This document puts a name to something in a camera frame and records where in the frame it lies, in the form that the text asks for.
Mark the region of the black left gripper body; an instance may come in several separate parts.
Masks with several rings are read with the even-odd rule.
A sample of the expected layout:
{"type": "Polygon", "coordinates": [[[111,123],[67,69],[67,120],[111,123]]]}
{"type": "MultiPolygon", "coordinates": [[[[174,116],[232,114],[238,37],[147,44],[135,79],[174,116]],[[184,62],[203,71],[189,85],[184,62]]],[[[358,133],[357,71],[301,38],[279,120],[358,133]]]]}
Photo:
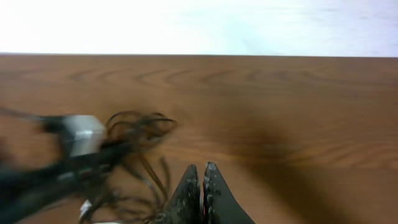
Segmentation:
{"type": "Polygon", "coordinates": [[[72,194],[96,199],[106,176],[129,152],[126,143],[104,143],[100,151],[61,159],[31,171],[1,166],[1,223],[17,223],[72,194]]]}

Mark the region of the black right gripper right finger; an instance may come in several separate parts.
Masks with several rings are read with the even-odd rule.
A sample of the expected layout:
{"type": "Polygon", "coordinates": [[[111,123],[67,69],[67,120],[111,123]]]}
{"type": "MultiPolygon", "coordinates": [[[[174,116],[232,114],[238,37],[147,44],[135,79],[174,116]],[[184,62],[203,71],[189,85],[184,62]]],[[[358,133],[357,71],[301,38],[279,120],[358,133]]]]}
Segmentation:
{"type": "Polygon", "coordinates": [[[203,191],[204,223],[255,224],[234,198],[214,162],[206,163],[203,191]]]}

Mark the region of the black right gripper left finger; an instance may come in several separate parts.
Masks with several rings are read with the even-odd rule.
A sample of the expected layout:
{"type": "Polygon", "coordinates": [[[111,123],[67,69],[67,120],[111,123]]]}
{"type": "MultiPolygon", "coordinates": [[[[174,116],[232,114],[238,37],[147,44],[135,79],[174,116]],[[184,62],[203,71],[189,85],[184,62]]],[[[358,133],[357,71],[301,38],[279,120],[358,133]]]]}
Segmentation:
{"type": "Polygon", "coordinates": [[[201,223],[200,186],[196,165],[189,165],[155,224],[201,223]]]}

